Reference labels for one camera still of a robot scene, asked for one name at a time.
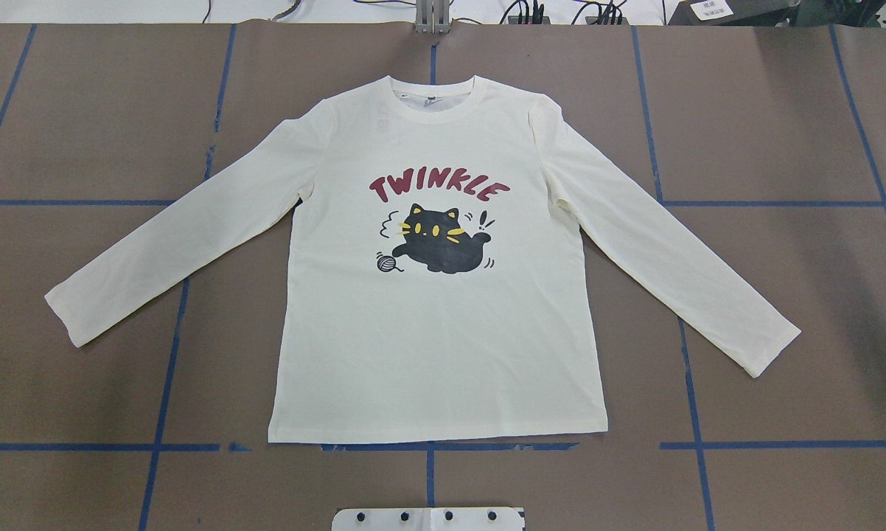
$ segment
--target blue tape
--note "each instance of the blue tape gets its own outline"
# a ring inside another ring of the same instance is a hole
[[[154,478],[158,473],[158,457],[160,453],[153,451],[151,453],[151,462],[149,464],[149,477],[145,482],[145,498],[142,501],[142,514],[139,517],[139,531],[145,531],[147,527],[147,515],[151,510],[151,494],[154,492]]]
[[[656,184],[656,201],[663,202],[663,185],[659,181],[659,161],[656,159],[656,144],[652,141],[652,121],[649,118],[649,101],[646,99],[646,81],[643,77],[643,60],[639,53],[639,33],[631,26],[632,54],[636,58],[636,77],[639,78],[639,98],[643,102],[643,123],[646,124],[646,142],[649,144],[649,161],[652,163],[652,177]]]
[[[214,167],[214,149],[217,149],[216,144],[210,144],[210,147],[207,148],[207,168],[204,169],[204,181],[210,178],[210,170]]]
[[[886,217],[885,186],[882,185],[882,178],[879,176],[879,168],[875,165],[875,157],[872,156],[872,149],[868,144],[868,137],[865,135],[865,129],[862,127],[862,120],[859,118],[859,111],[857,110],[857,105],[855,105],[855,99],[853,98],[853,90],[850,88],[850,81],[848,81],[848,78],[846,77],[846,68],[843,66],[843,56],[840,53],[840,42],[837,40],[837,28],[835,28],[833,24],[830,24],[830,41],[833,43],[833,53],[835,54],[835,57],[837,57],[837,67],[840,68],[840,79],[843,82],[843,90],[846,91],[846,99],[848,104],[850,104],[850,111],[853,111],[853,121],[855,121],[855,125],[857,125],[859,139],[862,141],[865,158],[868,160],[868,167],[872,171],[872,178],[875,179],[875,186],[879,189],[879,198],[882,199],[882,203],[885,205]]]
[[[404,442],[395,444],[322,444],[322,451],[565,451],[578,442]]]
[[[660,450],[807,450],[840,448],[886,448],[886,440],[740,440],[695,442],[662,442]]]
[[[705,504],[705,522],[708,531],[715,531],[715,515],[712,512],[712,494],[708,487],[708,471],[705,469],[705,451],[702,447],[702,428],[699,425],[699,407],[695,401],[695,383],[692,381],[692,365],[688,359],[688,342],[686,342],[686,323],[679,318],[679,334],[682,336],[682,360],[686,364],[686,392],[688,393],[688,410],[692,416],[692,434],[695,437],[695,456],[699,462],[699,481],[702,483],[702,501]]]
[[[229,451],[253,451],[251,448],[247,448],[247,447],[243,446],[242,444],[238,443],[237,441],[230,443],[230,446],[227,447],[227,450],[229,450]]]
[[[433,448],[427,450],[427,507],[436,507],[436,478],[433,477],[434,468],[436,468],[436,456],[433,454]]]
[[[0,451],[220,451],[220,444],[0,442]]]
[[[158,411],[158,427],[154,434],[154,450],[151,451],[149,477],[145,485],[145,498],[142,501],[142,514],[139,518],[139,531],[145,531],[147,515],[151,507],[151,495],[154,494],[154,481],[158,473],[158,456],[161,453],[161,440],[164,436],[164,420],[167,419],[167,404],[171,398],[171,382],[174,380],[174,367],[178,360],[178,347],[181,346],[181,322],[184,320],[184,311],[187,309],[187,293],[190,290],[191,279],[184,279],[181,286],[181,302],[178,305],[178,316],[174,321],[174,336],[171,341],[171,356],[167,360],[167,374],[164,376],[164,389],[161,394],[161,408]]]
[[[436,47],[439,43],[430,46],[430,84],[436,85]]]
[[[227,57],[223,61],[223,75],[220,78],[220,93],[217,95],[217,115],[214,117],[214,132],[220,131],[220,114],[223,111],[223,97],[227,94],[227,77],[230,74],[230,60],[234,57],[234,38],[237,25],[230,24],[230,37],[227,39]]]
[[[666,207],[882,208],[884,205],[881,201],[663,201]]]
[[[174,199],[0,199],[0,206],[167,207],[173,202]]]
[[[24,44],[24,49],[21,51],[21,58],[18,60],[18,67],[14,71],[14,77],[11,77],[11,85],[7,88],[7,94],[4,96],[4,104],[1,105],[0,111],[0,131],[1,124],[4,124],[4,115],[7,114],[7,108],[11,104],[11,97],[14,95],[14,90],[18,87],[18,80],[21,79],[21,71],[24,69],[24,63],[27,60],[27,54],[29,54],[29,47],[33,43],[33,35],[36,33],[36,24],[31,24],[31,30],[27,34],[27,41]]]

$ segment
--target neckline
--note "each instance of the neckline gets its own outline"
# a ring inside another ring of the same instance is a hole
[[[475,110],[483,97],[484,91],[486,91],[486,78],[473,75],[469,80],[449,85],[422,85],[395,80],[390,75],[386,75],[380,80],[380,89],[383,100],[385,100],[388,107],[401,117],[422,124],[442,124],[464,117],[464,115]],[[429,95],[447,97],[448,95],[457,94],[469,94],[469,96],[455,107],[446,108],[443,111],[426,112],[408,107],[403,101],[398,100],[394,91],[405,91],[405,93],[424,95],[424,97],[429,97]]]

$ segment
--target cable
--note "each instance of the cable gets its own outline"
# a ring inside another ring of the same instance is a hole
[[[538,0],[534,0],[534,7],[531,8],[531,23],[532,24],[544,24],[545,23],[545,4],[544,2],[538,6]]]
[[[584,12],[589,6],[597,6],[597,20],[601,19],[601,10],[604,9],[604,6],[599,2],[582,2],[584,6],[581,6],[580,10],[577,10],[577,14],[574,15],[574,20],[571,21],[571,26],[577,24],[577,17],[581,16],[581,13]]]
[[[407,6],[416,6],[416,2],[407,2],[406,0],[352,0],[356,4],[407,4]]]
[[[571,21],[571,26],[577,24],[578,17],[581,16],[581,13],[587,9],[588,6],[597,6],[597,20],[592,21],[592,26],[619,26],[619,24],[623,24],[623,11],[619,9],[622,4],[626,4],[627,0],[623,0],[619,4],[614,4],[608,2],[606,4],[602,4],[601,2],[585,2],[582,0],[577,0],[584,4],[581,6],[581,9],[577,11],[577,14],[574,15],[574,20]]]
[[[269,20],[278,21],[280,19],[285,19],[285,17],[288,17],[289,15],[292,14],[293,11],[297,10],[299,8],[299,4],[301,4],[301,3],[302,3],[302,0],[294,0],[294,3],[292,3],[292,7],[289,7],[288,10],[282,11],[282,13],[272,17]]]
[[[505,19],[508,18],[509,11],[511,11],[512,7],[516,6],[516,4],[518,4],[518,23],[521,24],[521,18],[523,17],[523,14],[521,14],[521,6],[525,4],[525,9],[528,9],[528,0],[514,0],[514,2],[508,4],[505,13],[503,13],[503,17],[499,20],[499,24],[504,23]]]

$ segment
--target metal bracket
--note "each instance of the metal bracket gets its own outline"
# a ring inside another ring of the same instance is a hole
[[[417,33],[450,33],[450,0],[416,0]]]
[[[426,507],[340,510],[332,531],[524,531],[517,507]]]

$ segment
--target white t-shirt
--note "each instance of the white t-shirt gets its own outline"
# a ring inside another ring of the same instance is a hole
[[[271,443],[606,431],[581,228],[754,377],[800,333],[554,101],[478,76],[319,102],[46,301],[82,346],[299,199]]]

